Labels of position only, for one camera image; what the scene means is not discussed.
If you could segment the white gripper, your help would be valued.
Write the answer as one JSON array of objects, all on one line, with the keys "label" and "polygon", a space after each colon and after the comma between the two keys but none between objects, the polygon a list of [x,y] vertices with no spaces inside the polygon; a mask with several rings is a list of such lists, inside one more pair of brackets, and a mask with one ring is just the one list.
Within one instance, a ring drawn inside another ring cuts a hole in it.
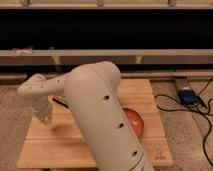
[{"label": "white gripper", "polygon": [[47,96],[35,99],[32,103],[33,115],[43,124],[49,125],[52,122],[52,104]]}]

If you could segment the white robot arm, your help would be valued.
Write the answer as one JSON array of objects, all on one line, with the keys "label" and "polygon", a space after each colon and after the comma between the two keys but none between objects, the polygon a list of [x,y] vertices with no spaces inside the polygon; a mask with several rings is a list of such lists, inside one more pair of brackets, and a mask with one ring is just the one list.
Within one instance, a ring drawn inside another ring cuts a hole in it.
[{"label": "white robot arm", "polygon": [[76,67],[53,79],[35,74],[18,88],[37,118],[48,116],[48,97],[62,93],[100,171],[155,171],[117,98],[121,73],[112,62]]}]

